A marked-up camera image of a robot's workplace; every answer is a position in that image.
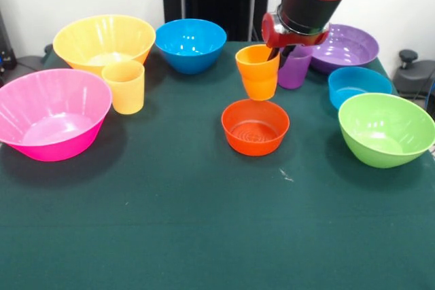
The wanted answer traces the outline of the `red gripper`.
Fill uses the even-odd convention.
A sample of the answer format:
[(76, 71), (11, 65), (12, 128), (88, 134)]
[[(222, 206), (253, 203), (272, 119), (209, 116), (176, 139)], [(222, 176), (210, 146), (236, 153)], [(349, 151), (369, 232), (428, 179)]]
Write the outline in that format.
[(283, 48), (280, 57), (286, 60), (294, 51), (295, 45), (316, 46), (322, 44), (330, 32), (330, 24), (327, 24), (320, 32), (298, 32), (280, 21), (276, 12), (265, 13), (262, 19), (262, 38), (271, 49), (267, 61), (274, 59)]

